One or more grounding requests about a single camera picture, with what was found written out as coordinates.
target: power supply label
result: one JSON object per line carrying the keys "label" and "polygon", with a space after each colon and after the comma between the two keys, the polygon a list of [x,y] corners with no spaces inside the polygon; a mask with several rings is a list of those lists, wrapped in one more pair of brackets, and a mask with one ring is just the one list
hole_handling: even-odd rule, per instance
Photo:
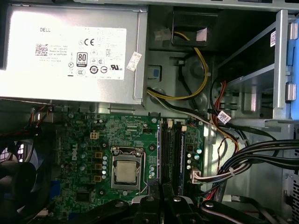
{"label": "power supply label", "polygon": [[31,27],[22,69],[72,79],[123,80],[125,74],[125,28]]}

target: dell logo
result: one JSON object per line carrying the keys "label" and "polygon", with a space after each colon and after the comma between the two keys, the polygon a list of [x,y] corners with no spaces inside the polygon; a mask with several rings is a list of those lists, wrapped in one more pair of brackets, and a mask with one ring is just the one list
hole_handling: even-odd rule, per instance
{"label": "dell logo", "polygon": [[40,28],[41,32],[51,32],[50,28]]}
{"label": "dell logo", "polygon": [[77,161],[77,154],[78,154],[78,144],[72,146],[73,152],[71,153],[72,157],[71,160]]}

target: barcode sticker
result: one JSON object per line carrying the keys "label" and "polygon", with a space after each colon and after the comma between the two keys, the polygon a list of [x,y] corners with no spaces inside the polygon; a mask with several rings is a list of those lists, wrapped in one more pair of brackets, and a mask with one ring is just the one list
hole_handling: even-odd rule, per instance
{"label": "barcode sticker", "polygon": [[226,124],[228,123],[232,118],[228,116],[224,111],[220,111],[218,114],[217,118],[223,123]]}
{"label": "barcode sticker", "polygon": [[140,61],[140,58],[141,58],[142,54],[139,54],[137,52],[134,51],[130,61],[129,61],[129,64],[127,66],[127,69],[131,70],[131,71],[135,71],[136,70],[136,67]]}
{"label": "barcode sticker", "polygon": [[276,41],[276,31],[274,31],[273,33],[271,33],[270,47],[273,47],[275,45],[275,41]]}

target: cpu socket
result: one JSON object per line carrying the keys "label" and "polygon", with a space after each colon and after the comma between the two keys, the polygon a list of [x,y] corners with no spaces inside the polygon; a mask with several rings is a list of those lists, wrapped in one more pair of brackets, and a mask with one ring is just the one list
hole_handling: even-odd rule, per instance
{"label": "cpu socket", "polygon": [[112,147],[111,188],[118,190],[140,190],[142,148]]}

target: power supply unit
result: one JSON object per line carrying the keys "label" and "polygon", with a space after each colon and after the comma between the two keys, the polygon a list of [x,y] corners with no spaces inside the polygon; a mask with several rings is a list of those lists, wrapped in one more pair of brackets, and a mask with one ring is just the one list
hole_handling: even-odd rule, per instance
{"label": "power supply unit", "polygon": [[0,96],[140,105],[147,7],[7,5]]}

